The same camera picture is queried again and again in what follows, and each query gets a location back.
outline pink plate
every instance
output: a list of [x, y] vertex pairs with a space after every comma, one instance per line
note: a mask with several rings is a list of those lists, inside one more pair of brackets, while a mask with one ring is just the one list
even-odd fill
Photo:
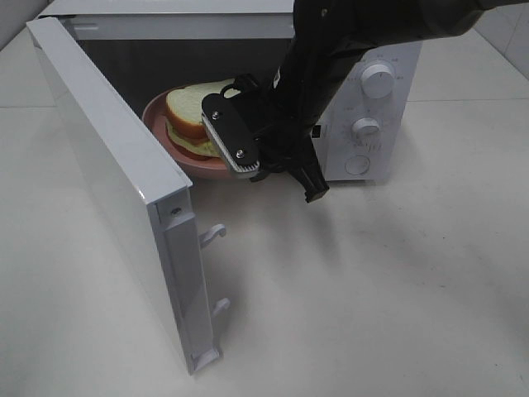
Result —
[[195, 160], [187, 157], [171, 143], [165, 129], [165, 97], [172, 89], [161, 93], [146, 106], [141, 120], [161, 143], [164, 149], [173, 157], [180, 168], [188, 175], [205, 179], [232, 178], [221, 159]]

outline microwave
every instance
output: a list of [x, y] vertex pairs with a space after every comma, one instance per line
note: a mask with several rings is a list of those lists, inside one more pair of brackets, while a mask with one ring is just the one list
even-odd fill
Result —
[[[293, 0], [55, 0], [27, 26], [87, 187], [193, 374], [220, 356], [192, 180], [141, 121], [168, 89], [274, 76], [293, 37]], [[369, 51], [312, 130], [327, 180], [382, 179], [420, 43]]]

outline white table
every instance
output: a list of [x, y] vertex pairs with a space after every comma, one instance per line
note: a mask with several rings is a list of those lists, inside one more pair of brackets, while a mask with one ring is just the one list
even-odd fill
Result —
[[225, 356], [187, 375], [92, 205], [28, 35], [0, 53], [0, 395], [527, 396], [529, 82], [426, 43], [391, 178], [197, 180]]

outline bread slice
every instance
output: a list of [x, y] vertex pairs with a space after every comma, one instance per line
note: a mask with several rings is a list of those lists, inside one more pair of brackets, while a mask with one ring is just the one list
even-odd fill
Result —
[[233, 79], [189, 85], [167, 94], [165, 116], [180, 136], [207, 141], [202, 124], [202, 100], [210, 93], [220, 93]]

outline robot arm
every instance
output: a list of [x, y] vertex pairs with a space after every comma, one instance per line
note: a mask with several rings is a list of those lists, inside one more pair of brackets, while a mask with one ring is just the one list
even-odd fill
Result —
[[310, 138], [341, 83], [367, 50], [458, 36], [484, 11], [527, 0], [296, 0], [295, 37], [269, 84], [249, 75], [232, 98], [203, 100], [203, 122], [236, 177], [261, 180], [288, 171], [306, 201], [329, 189]]

